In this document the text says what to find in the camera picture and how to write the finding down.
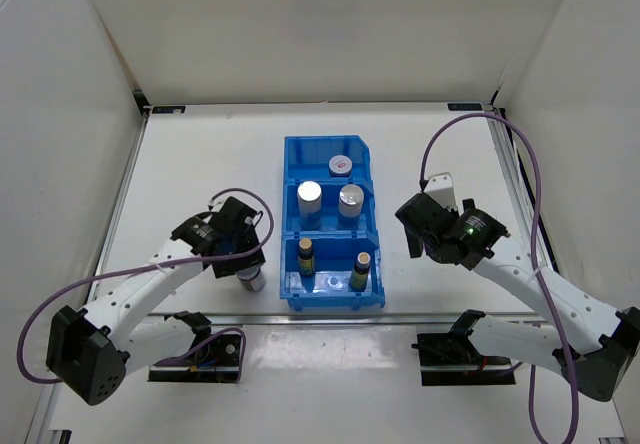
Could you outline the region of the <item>dark spice jar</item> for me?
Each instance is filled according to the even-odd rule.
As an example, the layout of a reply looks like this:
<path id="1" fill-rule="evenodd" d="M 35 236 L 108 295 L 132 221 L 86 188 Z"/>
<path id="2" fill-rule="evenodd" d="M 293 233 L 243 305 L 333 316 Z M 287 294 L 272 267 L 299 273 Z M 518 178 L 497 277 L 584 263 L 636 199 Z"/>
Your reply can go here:
<path id="1" fill-rule="evenodd" d="M 236 278 L 249 292 L 259 292 L 266 285 L 261 266 L 253 266 L 235 273 Z"/>
<path id="2" fill-rule="evenodd" d="M 328 163 L 329 173 L 334 177 L 348 177 L 353 169 L 352 160 L 346 155 L 335 155 Z"/>

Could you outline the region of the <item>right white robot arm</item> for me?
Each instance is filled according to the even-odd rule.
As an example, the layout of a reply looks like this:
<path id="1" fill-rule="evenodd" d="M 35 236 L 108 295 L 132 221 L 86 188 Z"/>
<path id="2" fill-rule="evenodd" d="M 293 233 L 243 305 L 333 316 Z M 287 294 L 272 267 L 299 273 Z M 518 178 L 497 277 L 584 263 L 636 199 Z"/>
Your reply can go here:
<path id="1" fill-rule="evenodd" d="M 524 246 L 486 212 L 441 206 L 417 193 L 395 213 L 411 257 L 462 266 L 497 284 L 547 322 L 544 328 L 465 311 L 449 330 L 460 363 L 500 356 L 574 381 L 579 393 L 608 402 L 639 347 L 639 310 L 620 311 L 584 293 L 548 267 L 533 267 Z"/>

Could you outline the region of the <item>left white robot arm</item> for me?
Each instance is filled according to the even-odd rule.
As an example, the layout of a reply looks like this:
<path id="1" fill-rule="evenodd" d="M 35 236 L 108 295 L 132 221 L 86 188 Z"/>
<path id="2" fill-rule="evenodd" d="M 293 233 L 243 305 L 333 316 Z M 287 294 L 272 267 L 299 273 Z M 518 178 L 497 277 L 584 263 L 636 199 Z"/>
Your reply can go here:
<path id="1" fill-rule="evenodd" d="M 106 296 L 54 315 L 47 368 L 96 406 L 141 368 L 205 360 L 214 336 L 203 314 L 180 311 L 154 324 L 145 319 L 207 269 L 217 278 L 258 273 L 265 262 L 256 232 L 262 215 L 228 197 L 178 225 L 143 269 L 127 272 Z"/>

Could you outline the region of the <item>blue-white shaker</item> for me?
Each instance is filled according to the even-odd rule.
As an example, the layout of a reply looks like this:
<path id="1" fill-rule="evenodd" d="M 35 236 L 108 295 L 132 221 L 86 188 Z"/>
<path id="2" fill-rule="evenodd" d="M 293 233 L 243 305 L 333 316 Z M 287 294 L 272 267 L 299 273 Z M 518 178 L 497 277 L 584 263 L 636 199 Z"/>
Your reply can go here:
<path id="1" fill-rule="evenodd" d="M 356 184 L 343 186 L 338 197 L 338 222 L 342 227 L 358 225 L 364 204 L 364 191 Z"/>
<path id="2" fill-rule="evenodd" d="M 321 227 L 322 188 L 315 181 L 304 181 L 297 188 L 300 225 L 304 230 Z"/>

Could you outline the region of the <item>yellow-label brown bottle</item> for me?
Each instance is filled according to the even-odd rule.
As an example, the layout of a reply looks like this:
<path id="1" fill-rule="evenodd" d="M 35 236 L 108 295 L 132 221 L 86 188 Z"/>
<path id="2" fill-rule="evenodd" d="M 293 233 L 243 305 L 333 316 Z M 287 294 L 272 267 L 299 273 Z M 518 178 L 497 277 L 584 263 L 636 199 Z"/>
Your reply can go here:
<path id="1" fill-rule="evenodd" d="M 312 276 L 315 273 L 315 254 L 313 242 L 310 238 L 302 238 L 298 243 L 298 265 L 302 276 Z"/>
<path id="2" fill-rule="evenodd" d="M 371 256 L 367 252 L 360 252 L 354 261 L 349 287 L 355 292 L 363 292 L 366 289 L 371 268 Z"/>

